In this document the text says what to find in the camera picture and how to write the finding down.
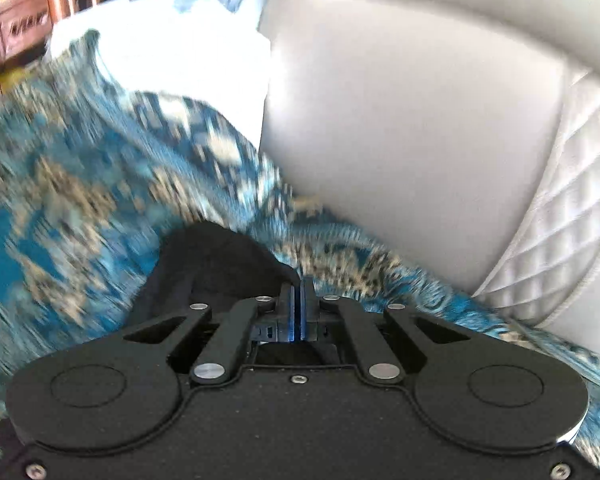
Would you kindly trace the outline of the black pants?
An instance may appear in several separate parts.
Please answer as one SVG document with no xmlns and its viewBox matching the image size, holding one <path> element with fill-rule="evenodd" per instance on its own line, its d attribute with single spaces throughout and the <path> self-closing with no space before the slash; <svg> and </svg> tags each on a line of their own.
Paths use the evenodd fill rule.
<svg viewBox="0 0 600 480">
<path fill-rule="evenodd" d="M 189 307 L 208 304 L 226 312 L 237 301 L 279 295 L 297 287 L 296 270 L 264 245 L 209 221 L 163 237 L 154 270 L 133 298 L 124 325 L 130 327 Z"/>
</svg>

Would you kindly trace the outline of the teal paisley patterned blanket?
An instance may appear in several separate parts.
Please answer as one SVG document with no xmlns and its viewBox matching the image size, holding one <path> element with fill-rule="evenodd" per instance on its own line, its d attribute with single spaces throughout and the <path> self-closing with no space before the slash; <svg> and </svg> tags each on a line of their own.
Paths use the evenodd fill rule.
<svg viewBox="0 0 600 480">
<path fill-rule="evenodd" d="M 18 368 L 119 328 L 166 233 L 208 220 L 367 311 L 413 301 L 574 366 L 591 396 L 574 446 L 600 468 L 598 354 L 489 312 L 296 194 L 209 105 L 108 81 L 98 40 L 87 32 L 0 101 L 0 421 Z"/>
</svg>

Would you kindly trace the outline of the beige leather sofa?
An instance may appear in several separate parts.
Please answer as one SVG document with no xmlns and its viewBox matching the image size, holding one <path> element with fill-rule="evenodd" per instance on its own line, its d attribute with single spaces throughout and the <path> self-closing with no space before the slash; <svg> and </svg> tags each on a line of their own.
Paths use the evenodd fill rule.
<svg viewBox="0 0 600 480">
<path fill-rule="evenodd" d="M 600 0 L 268 0 L 261 28 L 298 191 L 600 353 Z"/>
</svg>

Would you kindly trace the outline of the white light-blue cloth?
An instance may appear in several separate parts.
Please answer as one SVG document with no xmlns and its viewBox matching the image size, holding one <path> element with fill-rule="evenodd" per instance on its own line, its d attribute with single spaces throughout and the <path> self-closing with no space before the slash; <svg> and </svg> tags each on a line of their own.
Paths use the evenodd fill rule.
<svg viewBox="0 0 600 480">
<path fill-rule="evenodd" d="M 94 30 L 107 80 L 206 102 L 258 145 L 271 71 L 258 29 L 265 1 L 109 0 L 58 22 L 47 52 L 57 58 Z"/>
</svg>

